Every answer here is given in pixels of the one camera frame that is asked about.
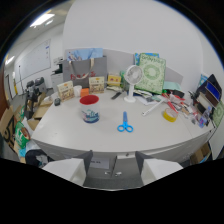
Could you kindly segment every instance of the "paper cup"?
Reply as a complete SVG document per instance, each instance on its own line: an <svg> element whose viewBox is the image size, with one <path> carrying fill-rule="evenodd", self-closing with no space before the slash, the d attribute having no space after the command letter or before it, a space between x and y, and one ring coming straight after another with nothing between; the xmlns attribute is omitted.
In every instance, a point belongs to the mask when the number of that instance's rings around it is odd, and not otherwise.
<svg viewBox="0 0 224 224"><path fill-rule="evenodd" d="M95 123L100 119L99 97L96 95L84 96L79 100L82 119L86 123Z"/></svg>
<svg viewBox="0 0 224 224"><path fill-rule="evenodd" d="M80 97L82 86L74 86L74 92L76 97Z"/></svg>

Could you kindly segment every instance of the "packaging box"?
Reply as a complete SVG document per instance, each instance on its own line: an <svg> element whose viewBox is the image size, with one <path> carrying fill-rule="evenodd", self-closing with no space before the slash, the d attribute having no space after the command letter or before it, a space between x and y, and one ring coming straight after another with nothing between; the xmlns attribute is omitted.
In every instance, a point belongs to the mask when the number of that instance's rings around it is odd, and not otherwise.
<svg viewBox="0 0 224 224"><path fill-rule="evenodd" d="M49 107L51 106L51 104L53 103L53 100L49 100L49 101L42 101L41 104L40 104L40 107Z"/></svg>
<svg viewBox="0 0 224 224"><path fill-rule="evenodd" d="M19 155L20 147L19 147L19 145L18 145L18 143L16 141L15 141L15 144L14 144L14 148L13 149L17 153L17 155ZM20 159L20 162L21 163L26 163L26 160L25 160L24 157L19 157L19 159Z"/></svg>
<svg viewBox="0 0 224 224"><path fill-rule="evenodd" d="M191 155L191 164L194 165L206 161L210 154L211 150L208 146L208 143L206 142L200 149L198 149L194 154Z"/></svg>
<svg viewBox="0 0 224 224"><path fill-rule="evenodd" d="M57 88L58 88L58 96L60 97L62 102L75 97L72 81L59 84L57 85Z"/></svg>
<svg viewBox="0 0 224 224"><path fill-rule="evenodd" d="M44 114L47 112L48 109L49 109L48 106L39 107L37 111L33 114L33 118L41 120L41 118L44 116Z"/></svg>
<svg viewBox="0 0 224 224"><path fill-rule="evenodd" d="M104 93L104 77L89 78L89 94Z"/></svg>
<svg viewBox="0 0 224 224"><path fill-rule="evenodd" d="M39 124L40 121L38 120L28 120L27 123L30 126L30 128L34 131Z"/></svg>
<svg viewBox="0 0 224 224"><path fill-rule="evenodd" d="M46 93L45 92L41 93L38 96L37 102L33 103L33 108L38 107L45 97L46 97ZM31 104L32 104L32 102L30 100L28 100L27 105L29 106L29 108L31 108Z"/></svg>
<svg viewBox="0 0 224 224"><path fill-rule="evenodd" d="M0 132L11 149L14 147L16 123L12 107L6 109L0 121Z"/></svg>
<svg viewBox="0 0 224 224"><path fill-rule="evenodd" d="M201 147L201 151L202 151L202 154L204 157L210 155L211 150L210 150L207 142Z"/></svg>
<svg viewBox="0 0 224 224"><path fill-rule="evenodd" d="M108 75L107 85L110 86L120 86L121 84L121 76L118 75Z"/></svg>

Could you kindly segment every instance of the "ceiling light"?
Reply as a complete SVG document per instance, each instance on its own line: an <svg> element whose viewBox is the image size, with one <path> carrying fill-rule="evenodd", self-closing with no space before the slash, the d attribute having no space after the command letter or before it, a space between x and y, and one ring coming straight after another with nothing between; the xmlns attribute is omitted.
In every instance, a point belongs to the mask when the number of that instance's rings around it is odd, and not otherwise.
<svg viewBox="0 0 224 224"><path fill-rule="evenodd" d="M42 23L44 23L45 21L47 21L48 19L50 19L51 17L53 17L55 14L44 14L42 16L40 16L38 19L35 20L35 22L30 26L38 26Z"/></svg>
<svg viewBox="0 0 224 224"><path fill-rule="evenodd" d="M8 60L5 62L5 64L6 64L6 65L9 64L9 63L13 60L14 57L15 57L15 56L12 56L10 59L8 59Z"/></svg>
<svg viewBox="0 0 224 224"><path fill-rule="evenodd" d="M52 23L52 22L53 22L53 19L50 20L50 21L48 21L48 22L46 22L46 23L45 23L45 26L47 26L48 24L50 24L50 23Z"/></svg>

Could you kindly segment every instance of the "small fan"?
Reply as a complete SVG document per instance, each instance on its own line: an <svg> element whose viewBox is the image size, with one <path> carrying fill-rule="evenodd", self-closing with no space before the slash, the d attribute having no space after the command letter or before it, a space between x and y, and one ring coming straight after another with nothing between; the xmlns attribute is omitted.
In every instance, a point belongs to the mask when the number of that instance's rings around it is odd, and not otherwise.
<svg viewBox="0 0 224 224"><path fill-rule="evenodd" d="M137 65L131 65L127 68L124 75L125 80L130 84L128 96L124 100L128 103L134 103L136 99L133 97L134 85L138 84L143 77L143 71L141 67Z"/></svg>

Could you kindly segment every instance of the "shopping bag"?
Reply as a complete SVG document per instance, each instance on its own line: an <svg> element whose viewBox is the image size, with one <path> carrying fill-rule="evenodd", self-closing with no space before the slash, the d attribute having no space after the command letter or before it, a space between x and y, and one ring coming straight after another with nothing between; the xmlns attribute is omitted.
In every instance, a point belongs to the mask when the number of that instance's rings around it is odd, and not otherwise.
<svg viewBox="0 0 224 224"><path fill-rule="evenodd" d="M104 77L104 80L107 80L106 56L83 61L63 61L64 82L72 80L73 86L81 85L82 88L89 88L89 77Z"/></svg>

